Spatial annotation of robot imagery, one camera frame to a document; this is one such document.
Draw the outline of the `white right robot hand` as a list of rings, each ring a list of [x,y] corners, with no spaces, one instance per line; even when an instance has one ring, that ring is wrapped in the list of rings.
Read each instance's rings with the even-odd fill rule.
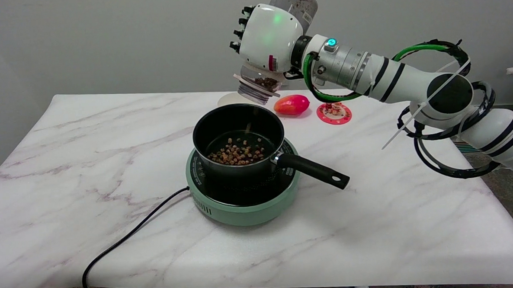
[[[279,7],[259,3],[244,7],[240,30],[230,48],[253,68],[284,73],[292,68],[292,52],[305,29],[296,16]]]

